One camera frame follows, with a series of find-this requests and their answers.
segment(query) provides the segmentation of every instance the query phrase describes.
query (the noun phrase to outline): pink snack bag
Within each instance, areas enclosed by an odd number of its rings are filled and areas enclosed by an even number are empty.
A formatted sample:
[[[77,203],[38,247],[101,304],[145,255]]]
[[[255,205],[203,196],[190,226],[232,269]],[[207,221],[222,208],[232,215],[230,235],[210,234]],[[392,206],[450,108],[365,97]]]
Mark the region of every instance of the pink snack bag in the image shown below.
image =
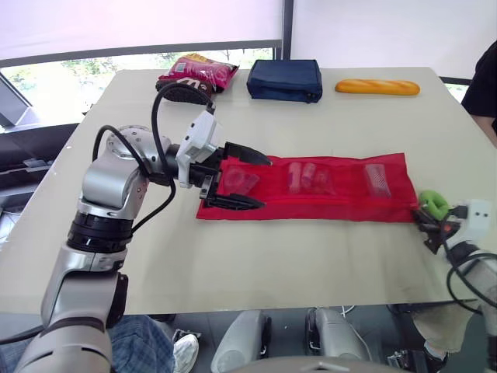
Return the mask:
[[[233,64],[217,62],[200,54],[191,53],[180,57],[169,70],[168,75],[161,75],[158,78],[197,78],[209,82],[216,93],[221,93],[228,87],[237,70],[238,66]]]

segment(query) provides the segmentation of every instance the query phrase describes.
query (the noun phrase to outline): white curtain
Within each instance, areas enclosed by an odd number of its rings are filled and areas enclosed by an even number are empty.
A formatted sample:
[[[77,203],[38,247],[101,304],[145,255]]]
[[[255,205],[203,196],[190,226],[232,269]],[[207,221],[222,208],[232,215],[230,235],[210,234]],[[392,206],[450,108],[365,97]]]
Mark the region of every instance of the white curtain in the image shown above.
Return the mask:
[[[282,0],[0,0],[0,60],[281,38]]]
[[[291,53],[323,68],[429,66],[471,78],[495,39],[496,0],[295,0]]]

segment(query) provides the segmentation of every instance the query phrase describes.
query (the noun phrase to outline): person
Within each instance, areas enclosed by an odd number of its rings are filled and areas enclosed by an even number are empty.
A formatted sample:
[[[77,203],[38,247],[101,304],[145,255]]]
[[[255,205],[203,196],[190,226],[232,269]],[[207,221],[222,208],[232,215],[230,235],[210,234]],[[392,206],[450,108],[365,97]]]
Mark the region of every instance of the person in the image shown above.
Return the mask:
[[[461,104],[497,148],[497,41],[481,56]],[[412,313],[416,329],[425,339],[429,370],[440,371],[449,354],[461,350],[467,323],[473,314],[459,305],[441,305]]]
[[[116,373],[188,373],[199,350],[194,335],[174,345],[164,331],[148,316],[124,316],[108,329]],[[0,346],[0,372],[13,373],[31,340]]]
[[[497,148],[497,41],[476,64],[461,104]]]

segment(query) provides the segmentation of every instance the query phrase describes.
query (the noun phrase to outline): snack bag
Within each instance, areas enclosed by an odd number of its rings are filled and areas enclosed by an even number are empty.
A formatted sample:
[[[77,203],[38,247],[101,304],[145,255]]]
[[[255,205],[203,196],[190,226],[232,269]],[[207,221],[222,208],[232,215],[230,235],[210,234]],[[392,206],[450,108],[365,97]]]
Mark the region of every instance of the snack bag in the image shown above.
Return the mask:
[[[191,53],[180,57],[169,70],[169,74],[161,75],[159,79],[196,78],[209,82],[216,93],[221,93],[228,87],[237,70],[238,66],[233,64],[217,62],[200,54]]]
[[[193,88],[199,91],[199,94],[195,94],[189,89],[185,89],[183,87],[176,87],[170,89],[165,95],[164,98],[169,101],[176,101],[180,103],[196,103],[199,105],[207,105],[207,101],[204,97],[200,95],[200,93],[205,93],[209,98],[212,98],[212,85],[209,82],[201,81],[194,78],[160,78],[157,83],[155,83],[155,89],[157,92],[160,91],[164,86],[173,84],[173,83],[182,83],[185,85],[190,85]]]

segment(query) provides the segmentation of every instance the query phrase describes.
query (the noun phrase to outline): green toy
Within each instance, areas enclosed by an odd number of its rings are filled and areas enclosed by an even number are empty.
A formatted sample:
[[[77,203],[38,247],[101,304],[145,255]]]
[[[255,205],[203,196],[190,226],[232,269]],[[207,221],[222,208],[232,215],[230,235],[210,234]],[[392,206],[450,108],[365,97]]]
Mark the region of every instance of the green toy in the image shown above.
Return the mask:
[[[450,210],[450,206],[445,198],[435,190],[421,192],[419,195],[419,204],[421,208],[427,210],[438,221],[441,221]]]

